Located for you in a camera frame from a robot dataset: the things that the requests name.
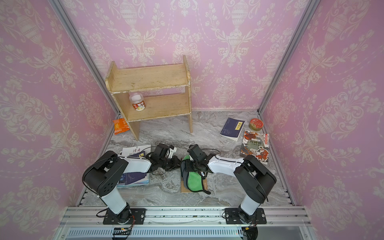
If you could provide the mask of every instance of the stack of books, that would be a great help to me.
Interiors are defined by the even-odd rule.
[[[144,157],[150,151],[151,151],[150,145],[143,145],[143,146],[137,146],[137,147],[124,147],[122,149],[121,155],[132,156],[132,157]],[[142,172],[130,172],[130,173],[124,173],[121,176],[117,184],[117,187],[118,188],[135,187],[135,186],[142,186],[142,185],[148,185],[148,184],[149,184],[148,174],[142,173]]]

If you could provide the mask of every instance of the blue book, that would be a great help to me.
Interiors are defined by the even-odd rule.
[[[244,122],[245,121],[228,118],[224,124],[223,129],[221,130],[220,135],[237,141],[239,139],[239,135],[241,129],[243,128]]]

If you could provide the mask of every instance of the orange snack bag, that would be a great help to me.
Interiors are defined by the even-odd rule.
[[[124,118],[113,120],[113,123],[115,124],[115,135],[129,130],[129,126]]]

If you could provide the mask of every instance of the white arm segment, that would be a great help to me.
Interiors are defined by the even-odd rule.
[[[107,207],[115,214],[119,214],[127,205],[127,202],[122,198],[117,187],[115,187],[107,195],[102,196],[101,199],[105,202],[105,204],[107,204]]]
[[[213,173],[219,172],[234,177],[233,172],[242,162],[244,162],[242,157],[235,159],[216,155],[209,160],[208,167]]]
[[[128,162],[124,173],[128,172],[148,172],[151,167],[151,162],[145,158],[125,157],[119,155],[119,157],[125,159]],[[107,204],[109,209],[115,214],[119,214],[127,205],[127,202],[121,197],[118,188],[115,187],[110,193],[102,196],[101,199]]]
[[[244,162],[243,158],[234,159],[216,155],[209,160],[208,167],[213,173],[220,172],[235,177],[234,171],[242,162]],[[255,202],[247,194],[241,203],[242,210],[248,215],[253,215],[259,206],[260,203]]]
[[[124,157],[119,155],[119,157],[125,159],[128,162],[127,167],[124,170],[124,173],[128,172],[148,172],[152,163],[146,158],[135,158],[135,157]]]

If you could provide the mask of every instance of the mounting plate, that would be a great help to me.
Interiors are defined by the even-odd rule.
[[[228,214],[228,217],[225,218],[225,221],[227,222],[227,224],[243,224],[243,222],[240,220],[240,217],[239,217],[238,208],[226,208],[224,214],[225,216]],[[264,209],[257,208],[255,215],[256,215],[256,224],[266,224]]]
[[[132,215],[135,218],[135,225],[143,225],[144,224],[145,211],[146,211],[146,209],[131,208]],[[131,225],[132,222],[133,222],[133,218],[130,218],[128,220],[128,222],[125,223],[125,224],[126,225]],[[117,225],[117,224],[119,224],[117,218],[115,218],[113,216],[113,214],[111,214],[111,210],[110,209],[107,209],[107,212],[106,212],[105,217],[104,217],[103,224],[104,225],[114,225],[114,224]]]

